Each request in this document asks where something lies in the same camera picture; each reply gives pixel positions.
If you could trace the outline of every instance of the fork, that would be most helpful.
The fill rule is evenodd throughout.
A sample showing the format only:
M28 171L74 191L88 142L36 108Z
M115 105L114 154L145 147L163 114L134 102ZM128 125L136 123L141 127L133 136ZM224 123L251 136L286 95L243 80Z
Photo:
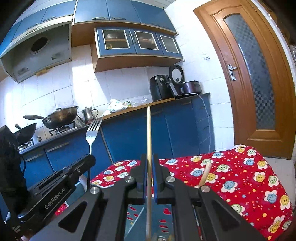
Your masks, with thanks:
M89 154L91 155L91 146L94 142L94 140L96 139L96 136L98 134L98 130L100 128L100 125L103 121L103 118L95 118L94 121L91 123L91 125L89 126L89 128L87 129L85 138L86 141L89 144ZM89 169L87 171L87 183L86 183L86 190L90 189L90 175L91 175L91 170Z

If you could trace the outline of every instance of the countertop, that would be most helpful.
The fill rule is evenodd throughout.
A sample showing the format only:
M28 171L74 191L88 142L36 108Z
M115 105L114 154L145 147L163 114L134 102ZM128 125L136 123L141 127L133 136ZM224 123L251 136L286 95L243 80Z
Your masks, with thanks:
M175 98L170 98L170 99L160 100L160 101L156 101L156 102L151 102L149 104L144 104L144 105L140 105L140 106L137 106L137 107L128 108L126 110L118 111L116 113L112 113L110 115L104 116L103 117L103 121L106 121L107 119L110 119L110 118L114 118L114 117L116 117L118 115L126 114L128 112L132 112L132 111L135 111L135 110L147 108L148 106L153 106L153 105L157 105L157 104L161 104L161 103L165 103L165 102L169 102L169 101L174 101L174 100L175 100ZM34 144L34 145L32 145L32 146L30 146L30 147L28 147L28 148L20 151L20 154L23 155L23 154L25 154L27 152L30 152L30 151L34 150L34 149L37 149L39 147L42 147L42 146L44 146L44 145L46 145L46 144L48 144L48 143L50 143L52 141L55 141L55 140L57 140L57 139L59 139L61 137L64 137L64 136L73 134L73 133L75 133L77 131L81 131L81 130L86 129L88 127L89 127L89 125L86 125L86 126L83 126L83 127L78 127L77 129L75 129L73 131L62 132L62 133L60 133L58 135L55 135L55 136L50 137L48 139L45 139L45 140L43 140L41 142L38 142L38 143L36 143L36 144Z

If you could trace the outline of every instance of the exhaust fan opening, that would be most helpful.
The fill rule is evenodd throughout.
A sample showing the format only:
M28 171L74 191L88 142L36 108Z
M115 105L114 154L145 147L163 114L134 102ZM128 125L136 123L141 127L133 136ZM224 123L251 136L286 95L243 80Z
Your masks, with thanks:
M48 41L49 40L46 37L41 37L41 38L37 39L31 47L32 53L39 52L42 48L44 48L46 46Z

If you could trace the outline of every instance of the kettle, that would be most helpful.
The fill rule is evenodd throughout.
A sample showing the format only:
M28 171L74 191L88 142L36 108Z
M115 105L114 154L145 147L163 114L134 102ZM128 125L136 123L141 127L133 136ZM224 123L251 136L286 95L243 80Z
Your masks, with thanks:
M87 124L88 122L92 121L93 119L95 119L99 114L99 111L97 109L93 109L92 107L85 107L85 109L82 110L82 116L83 118L81 118L79 115L77 115L79 117L80 120L83 121L84 124Z

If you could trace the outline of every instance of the wok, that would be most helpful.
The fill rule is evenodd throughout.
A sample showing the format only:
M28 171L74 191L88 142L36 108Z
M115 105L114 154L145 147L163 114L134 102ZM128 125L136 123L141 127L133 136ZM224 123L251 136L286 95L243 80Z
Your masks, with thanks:
M68 107L68 108L57 108L57 110L51 113L47 117L42 117L39 115L25 115L24 119L36 120L42 119L42 123L48 129L56 129L65 125L69 125L77 116L78 106Z
M28 125L24 128L21 128L17 124L15 125L16 128L20 129L14 133L19 146L27 143L29 140L32 139L32 137L35 133L35 130L36 130L36 125L37 125L37 123L34 123L34 124Z

